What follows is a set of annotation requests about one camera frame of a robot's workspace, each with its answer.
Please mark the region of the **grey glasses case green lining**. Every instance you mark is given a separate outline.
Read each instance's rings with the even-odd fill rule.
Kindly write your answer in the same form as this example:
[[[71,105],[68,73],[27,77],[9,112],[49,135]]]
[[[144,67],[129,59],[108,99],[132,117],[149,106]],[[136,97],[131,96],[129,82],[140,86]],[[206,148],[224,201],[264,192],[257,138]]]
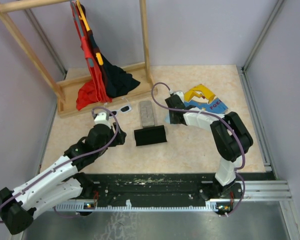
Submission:
[[[139,102],[139,114],[142,128],[150,128],[155,126],[155,115],[150,100]]]

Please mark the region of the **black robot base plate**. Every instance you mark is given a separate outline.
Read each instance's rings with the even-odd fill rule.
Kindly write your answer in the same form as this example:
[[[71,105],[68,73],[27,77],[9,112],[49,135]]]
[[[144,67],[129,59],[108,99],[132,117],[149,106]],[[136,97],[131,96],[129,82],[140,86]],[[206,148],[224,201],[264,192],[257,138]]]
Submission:
[[[243,189],[232,181],[219,186],[212,173],[88,174],[93,182],[78,200],[97,207],[204,207],[209,200],[239,200]]]

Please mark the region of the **black glasses case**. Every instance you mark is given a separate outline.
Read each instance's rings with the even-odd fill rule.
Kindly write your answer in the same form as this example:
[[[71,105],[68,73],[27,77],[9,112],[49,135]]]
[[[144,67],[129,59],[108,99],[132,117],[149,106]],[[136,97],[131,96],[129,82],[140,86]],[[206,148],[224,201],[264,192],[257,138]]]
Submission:
[[[166,143],[166,131],[164,125],[146,127],[134,130],[134,139],[137,147]]]

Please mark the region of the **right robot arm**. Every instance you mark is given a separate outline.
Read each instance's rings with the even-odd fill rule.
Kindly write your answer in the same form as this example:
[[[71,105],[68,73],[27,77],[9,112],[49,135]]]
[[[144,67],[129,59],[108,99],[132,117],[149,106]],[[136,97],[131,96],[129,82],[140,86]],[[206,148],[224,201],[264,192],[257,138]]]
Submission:
[[[213,192],[225,198],[231,192],[236,172],[246,163],[246,153],[254,144],[253,138],[239,115],[231,111],[227,114],[210,113],[194,105],[186,106],[177,94],[165,99],[171,124],[197,127],[212,133],[220,162],[214,175]]]

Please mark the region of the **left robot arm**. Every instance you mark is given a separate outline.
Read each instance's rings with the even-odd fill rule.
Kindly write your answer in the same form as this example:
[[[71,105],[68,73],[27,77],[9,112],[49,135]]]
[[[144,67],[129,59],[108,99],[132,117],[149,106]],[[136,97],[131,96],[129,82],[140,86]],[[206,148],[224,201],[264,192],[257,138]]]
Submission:
[[[58,204],[91,197],[94,183],[82,170],[109,147],[123,145],[126,136],[117,123],[98,123],[46,170],[14,189],[1,189],[0,224],[5,224],[11,235],[17,235]]]

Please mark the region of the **light blue lens cloth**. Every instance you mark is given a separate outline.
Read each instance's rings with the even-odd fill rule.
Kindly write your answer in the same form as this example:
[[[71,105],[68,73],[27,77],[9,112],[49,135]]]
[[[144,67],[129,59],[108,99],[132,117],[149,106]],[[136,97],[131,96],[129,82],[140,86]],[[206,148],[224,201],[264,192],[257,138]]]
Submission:
[[[167,115],[164,120],[165,120],[165,122],[167,124],[171,124],[171,120],[170,120],[170,116],[169,115]]]

